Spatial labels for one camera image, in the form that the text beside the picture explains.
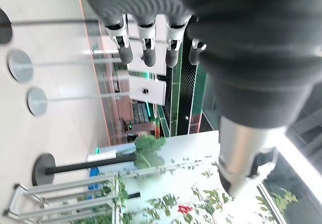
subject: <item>round base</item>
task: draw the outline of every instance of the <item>round base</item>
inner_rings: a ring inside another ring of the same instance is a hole
[[[31,88],[27,93],[27,105],[36,117],[43,115],[48,105],[45,92],[38,87]]]
[[[55,158],[51,154],[42,154],[38,157],[32,170],[32,185],[51,184],[54,180],[54,175],[45,175],[45,169],[56,167]]]
[[[34,69],[29,56],[19,49],[12,49],[7,55],[8,69],[19,83],[31,81]]]
[[[0,44],[7,44],[12,39],[11,22],[6,13],[0,9]]]

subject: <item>black pole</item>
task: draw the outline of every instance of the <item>black pole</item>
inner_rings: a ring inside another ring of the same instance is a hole
[[[97,19],[58,19],[58,20],[38,20],[38,21],[16,21],[16,22],[2,22],[0,26],[37,26],[37,25],[55,25],[55,24],[98,24]]]
[[[139,197],[141,197],[141,193],[136,192],[136,193],[133,193],[133,194],[129,194],[128,199],[139,198]]]
[[[68,172],[68,171],[74,171],[74,170],[83,170],[83,169],[95,168],[98,166],[113,165],[113,164],[130,162],[130,161],[136,161],[136,153],[116,156],[115,159],[98,160],[98,161],[86,162],[86,163],[80,163],[80,164],[74,164],[74,165],[50,167],[45,169],[45,175],[52,175],[56,173],[62,173],[62,172]]]

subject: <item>black stand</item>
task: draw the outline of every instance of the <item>black stand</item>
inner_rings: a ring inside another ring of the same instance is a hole
[[[11,22],[5,12],[0,9],[0,45],[7,44],[12,39]]]
[[[54,175],[56,173],[83,170],[99,166],[113,165],[132,161],[136,161],[135,153],[128,155],[117,155],[115,159],[98,160],[93,162],[85,162],[80,164],[64,165],[57,167],[53,155],[42,154],[38,157],[34,164],[34,168],[32,171],[32,184],[33,186],[51,184],[54,180]]]

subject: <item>robotic hand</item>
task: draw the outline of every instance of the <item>robotic hand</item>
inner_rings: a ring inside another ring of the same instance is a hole
[[[322,0],[88,2],[105,25],[122,14],[136,19],[166,15],[169,67],[176,64],[187,21],[195,15],[198,21],[187,27],[195,39],[190,58],[216,81],[221,182],[236,197],[266,178],[274,167],[270,137],[287,129],[312,86],[322,80]],[[147,21],[138,21],[139,27],[154,22]],[[143,50],[148,49],[151,36],[140,36]]]

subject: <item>metal rack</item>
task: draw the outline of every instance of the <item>metal rack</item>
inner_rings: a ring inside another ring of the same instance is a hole
[[[112,213],[112,223],[122,224],[122,206],[118,198],[118,177],[123,179],[137,178],[148,175],[162,174],[167,171],[171,172],[176,169],[198,166],[204,164],[205,161],[185,161],[182,163],[174,163],[161,167],[151,167],[147,169],[135,170],[135,171],[122,171],[107,173],[95,177],[90,177],[83,180],[66,182],[61,184],[45,184],[40,186],[34,186],[31,188],[25,188],[24,186],[17,184],[14,186],[14,191],[9,202],[8,208],[3,212],[3,215],[14,219],[20,223],[27,224],[52,224],[52,223],[68,223],[73,220],[80,220],[84,218],[105,215]],[[96,190],[87,190],[80,193],[59,195],[58,191],[71,190],[77,187],[88,187],[93,184],[100,184],[103,182],[112,182],[114,184],[113,190],[107,195],[99,198],[79,200],[75,203],[66,202],[66,200],[77,199],[78,197],[84,197],[87,195],[93,195],[96,192],[100,192],[102,188]],[[56,196],[46,198],[42,194],[55,194]],[[130,194],[129,198],[139,197],[139,193]],[[19,209],[22,199],[32,200],[38,206],[37,210],[22,212]],[[102,207],[103,205],[109,205],[109,208]]]

